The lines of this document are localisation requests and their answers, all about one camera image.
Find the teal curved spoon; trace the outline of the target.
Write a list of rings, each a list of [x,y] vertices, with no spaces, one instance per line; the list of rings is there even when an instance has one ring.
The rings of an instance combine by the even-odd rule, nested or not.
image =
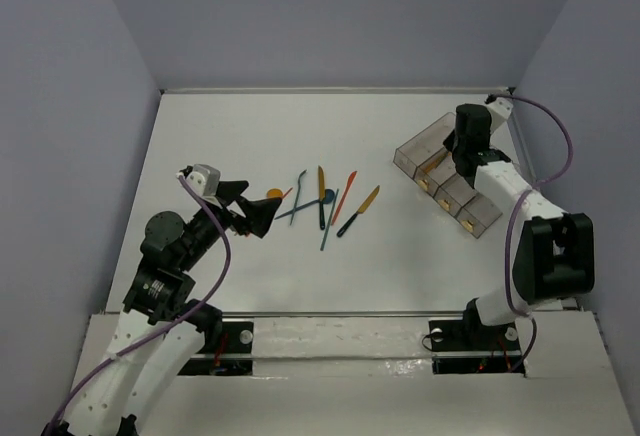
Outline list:
[[[296,211],[298,209],[298,203],[299,203],[299,199],[300,199],[300,195],[301,195],[301,191],[302,191],[302,180],[304,178],[304,176],[306,175],[307,170],[303,170],[297,178],[297,186],[296,186],[296,193],[295,193],[295,198],[294,198],[294,204],[291,210],[291,214],[289,217],[289,226],[293,225],[294,222],[294,218],[295,218],[295,214]]]

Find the yellow knife dark handle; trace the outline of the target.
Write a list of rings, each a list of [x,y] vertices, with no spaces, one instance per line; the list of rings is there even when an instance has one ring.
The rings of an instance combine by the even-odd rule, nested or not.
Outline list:
[[[319,228],[324,230],[326,227],[325,212],[324,212],[324,200],[326,196],[325,175],[322,166],[318,165],[317,168],[317,181],[318,181],[318,201],[319,201]]]

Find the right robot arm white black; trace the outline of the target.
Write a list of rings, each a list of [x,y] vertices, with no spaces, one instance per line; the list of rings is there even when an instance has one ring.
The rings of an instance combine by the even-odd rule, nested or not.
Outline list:
[[[584,213],[569,213],[528,183],[512,160],[492,147],[499,101],[462,104],[445,139],[456,172],[507,217],[502,285],[471,300],[460,324],[462,340],[482,348],[497,326],[553,300],[584,295],[595,285],[594,229]]]

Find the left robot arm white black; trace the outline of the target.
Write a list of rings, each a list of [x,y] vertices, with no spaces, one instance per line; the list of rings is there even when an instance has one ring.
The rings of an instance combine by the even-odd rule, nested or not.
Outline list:
[[[250,201],[242,195],[248,182],[223,181],[207,165],[188,166],[176,177],[198,211],[190,221],[163,211],[147,222],[141,260],[102,360],[70,391],[44,434],[140,434],[185,364],[223,343],[223,315],[209,301],[231,260],[201,299],[190,296],[189,273],[216,243],[231,247],[228,230],[264,237],[282,200]]]

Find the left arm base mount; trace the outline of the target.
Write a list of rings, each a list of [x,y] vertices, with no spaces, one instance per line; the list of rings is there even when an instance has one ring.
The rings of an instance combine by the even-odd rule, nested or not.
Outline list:
[[[179,376],[251,376],[253,374],[254,321],[232,319],[223,322],[222,332],[207,341],[179,371]]]

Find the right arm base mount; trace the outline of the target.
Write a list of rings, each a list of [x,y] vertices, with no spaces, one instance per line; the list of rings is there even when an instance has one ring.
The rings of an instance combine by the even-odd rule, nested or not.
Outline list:
[[[462,320],[437,319],[421,337],[435,375],[524,374],[515,324],[468,330]]]

